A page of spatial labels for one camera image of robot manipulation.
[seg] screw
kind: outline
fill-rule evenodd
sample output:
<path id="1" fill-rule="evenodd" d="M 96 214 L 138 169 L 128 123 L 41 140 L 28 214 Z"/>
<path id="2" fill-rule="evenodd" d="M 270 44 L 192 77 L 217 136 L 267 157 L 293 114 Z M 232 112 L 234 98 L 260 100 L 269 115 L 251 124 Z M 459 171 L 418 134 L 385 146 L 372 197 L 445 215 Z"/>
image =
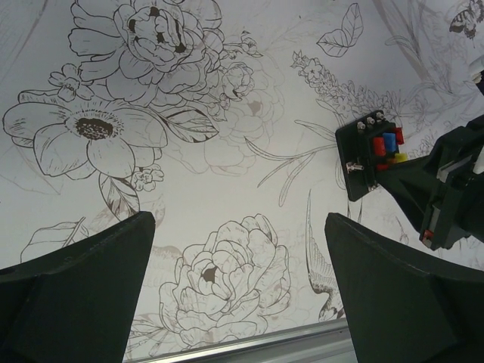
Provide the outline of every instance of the screw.
<path id="1" fill-rule="evenodd" d="M 365 167 L 363 165 L 354 164 L 354 163 L 347 163 L 346 168 L 348 169 L 348 172 L 353 172 L 355 170 L 358 170 L 358 171 L 365 170 Z"/>

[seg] butterfly drawing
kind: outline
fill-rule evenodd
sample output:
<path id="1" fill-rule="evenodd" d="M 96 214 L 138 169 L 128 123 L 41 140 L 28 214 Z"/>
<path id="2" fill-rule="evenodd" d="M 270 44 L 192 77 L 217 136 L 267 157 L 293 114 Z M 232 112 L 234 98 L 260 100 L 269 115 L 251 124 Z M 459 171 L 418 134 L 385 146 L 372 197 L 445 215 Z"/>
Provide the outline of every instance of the butterfly drawing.
<path id="1" fill-rule="evenodd" d="M 457 14 L 451 22 L 449 32 L 462 33 L 468 39 L 476 36 L 476 26 L 484 20 L 484 4 L 482 0 L 470 0 L 469 6 Z"/>
<path id="2" fill-rule="evenodd" d="M 328 298 L 319 312 L 319 321 L 328 321 L 344 317 L 345 311 L 333 266 L 327 263 L 312 237 L 311 227 L 311 192 L 308 197 L 306 214 L 306 266 L 309 283 L 316 294 L 326 293 Z"/>

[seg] red wire connector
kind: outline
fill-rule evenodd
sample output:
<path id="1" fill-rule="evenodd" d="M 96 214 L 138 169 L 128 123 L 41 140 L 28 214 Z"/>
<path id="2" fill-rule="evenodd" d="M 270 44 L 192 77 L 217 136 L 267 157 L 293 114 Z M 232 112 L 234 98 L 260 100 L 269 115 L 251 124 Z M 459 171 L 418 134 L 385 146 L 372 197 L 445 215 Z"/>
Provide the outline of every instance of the red wire connector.
<path id="1" fill-rule="evenodd" d="M 388 164 L 377 164 L 377 171 L 378 172 L 388 170 L 388 168 L 389 168 Z"/>
<path id="2" fill-rule="evenodd" d="M 397 145 L 403 145 L 405 143 L 405 141 L 403 139 L 402 128 L 401 127 L 395 127 L 395 128 L 392 129 L 392 132 L 395 133 Z"/>
<path id="3" fill-rule="evenodd" d="M 425 232 L 423 233 L 423 238 L 427 240 L 432 240 L 432 237 L 433 237 L 433 232 L 426 229 Z"/>
<path id="4" fill-rule="evenodd" d="M 386 155 L 385 141 L 383 138 L 373 138 L 373 152 L 378 157 Z"/>

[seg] bird drawing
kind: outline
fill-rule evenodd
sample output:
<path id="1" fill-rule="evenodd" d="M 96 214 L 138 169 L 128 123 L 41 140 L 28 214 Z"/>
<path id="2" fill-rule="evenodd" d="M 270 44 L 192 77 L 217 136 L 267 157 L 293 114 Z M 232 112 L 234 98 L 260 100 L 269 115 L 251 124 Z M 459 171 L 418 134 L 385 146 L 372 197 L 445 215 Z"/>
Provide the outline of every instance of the bird drawing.
<path id="1" fill-rule="evenodd" d="M 306 266 L 309 283 L 316 294 L 326 293 L 328 298 L 319 312 L 319 321 L 344 317 L 345 311 L 333 266 L 327 263 L 312 236 L 311 192 L 308 196 L 306 211 Z"/>

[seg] blue connector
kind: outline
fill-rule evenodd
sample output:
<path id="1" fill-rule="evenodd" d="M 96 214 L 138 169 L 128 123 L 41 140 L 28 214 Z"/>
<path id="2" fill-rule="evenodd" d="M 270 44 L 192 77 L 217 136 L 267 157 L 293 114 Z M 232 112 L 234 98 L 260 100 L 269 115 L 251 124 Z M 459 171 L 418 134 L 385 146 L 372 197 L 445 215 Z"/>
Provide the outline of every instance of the blue connector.
<path id="1" fill-rule="evenodd" d="M 385 141 L 386 151 L 389 153 L 396 152 L 396 135 L 390 132 L 383 133 L 383 140 Z"/>

